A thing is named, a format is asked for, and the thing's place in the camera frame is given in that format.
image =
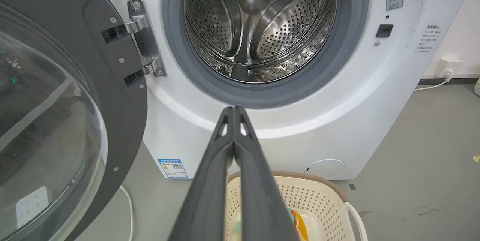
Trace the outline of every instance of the washing machine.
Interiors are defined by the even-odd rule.
[[[193,178],[231,105],[271,169],[356,178],[462,2],[0,0],[0,238],[74,240],[142,140]]]

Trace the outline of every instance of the white basket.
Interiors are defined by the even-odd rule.
[[[475,88],[473,90],[475,90],[475,93],[480,96],[480,78],[478,79],[477,84],[475,84]]]
[[[360,215],[333,183],[305,174],[273,173],[287,207],[302,216],[309,241],[354,241],[348,212],[357,222],[360,239],[367,241]],[[226,240],[241,241],[241,233],[235,233],[237,222],[242,220],[240,175],[234,174],[229,180],[226,188]]]

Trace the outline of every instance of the white wall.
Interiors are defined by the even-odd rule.
[[[444,41],[425,71],[424,78],[435,78],[434,69],[442,57],[464,61],[455,78],[480,76],[480,0],[465,0]]]

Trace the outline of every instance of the gray floor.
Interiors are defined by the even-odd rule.
[[[480,240],[480,97],[472,85],[415,92],[357,179],[335,181],[363,216],[370,241]],[[143,146],[125,187],[137,241],[166,240],[188,180],[166,180]],[[119,191],[77,240],[127,240]]]

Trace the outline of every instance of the power strip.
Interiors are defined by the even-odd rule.
[[[31,221],[52,202],[52,192],[43,186],[26,195],[16,204],[17,229]]]

